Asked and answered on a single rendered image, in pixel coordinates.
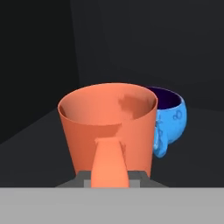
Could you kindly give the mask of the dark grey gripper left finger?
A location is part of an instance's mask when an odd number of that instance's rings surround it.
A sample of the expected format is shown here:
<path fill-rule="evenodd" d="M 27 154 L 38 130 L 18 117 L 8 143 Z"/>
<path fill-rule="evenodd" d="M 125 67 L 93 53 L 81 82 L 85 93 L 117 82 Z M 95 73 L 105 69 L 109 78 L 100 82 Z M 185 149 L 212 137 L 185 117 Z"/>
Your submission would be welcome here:
<path fill-rule="evenodd" d="M 80 171 L 74 179 L 59 185 L 59 187 L 89 188 L 91 186 L 91 171 Z"/>

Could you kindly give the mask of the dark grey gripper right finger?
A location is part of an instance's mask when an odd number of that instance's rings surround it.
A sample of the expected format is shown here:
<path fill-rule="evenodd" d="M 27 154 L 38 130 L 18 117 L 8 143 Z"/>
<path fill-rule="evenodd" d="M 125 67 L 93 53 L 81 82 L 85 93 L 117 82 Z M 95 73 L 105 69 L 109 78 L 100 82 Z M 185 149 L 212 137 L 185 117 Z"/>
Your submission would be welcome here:
<path fill-rule="evenodd" d="M 164 187 L 164 185 L 150 179 L 145 171 L 128 171 L 130 188 Z"/>

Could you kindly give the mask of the orange cup with handle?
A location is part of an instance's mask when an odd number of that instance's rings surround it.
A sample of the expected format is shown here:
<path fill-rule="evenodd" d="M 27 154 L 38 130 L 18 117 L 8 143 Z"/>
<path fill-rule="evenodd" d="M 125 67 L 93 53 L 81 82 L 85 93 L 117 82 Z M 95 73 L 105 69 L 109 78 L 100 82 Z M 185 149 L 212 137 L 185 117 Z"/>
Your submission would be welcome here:
<path fill-rule="evenodd" d="M 151 174 L 158 98 L 145 87 L 102 83 L 64 96 L 59 117 L 76 172 L 92 187 L 128 187 L 129 171 Z"/>

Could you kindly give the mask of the blue patterned bowl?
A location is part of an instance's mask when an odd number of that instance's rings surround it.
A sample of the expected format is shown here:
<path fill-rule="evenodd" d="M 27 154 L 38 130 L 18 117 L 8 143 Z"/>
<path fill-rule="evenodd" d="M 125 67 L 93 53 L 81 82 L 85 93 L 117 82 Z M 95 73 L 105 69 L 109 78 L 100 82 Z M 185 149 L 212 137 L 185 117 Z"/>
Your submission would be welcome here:
<path fill-rule="evenodd" d="M 157 158 L 162 158 L 168 145 L 177 141 L 186 128 L 186 103 L 169 89 L 149 87 L 149 90 L 158 98 L 153 152 Z"/>

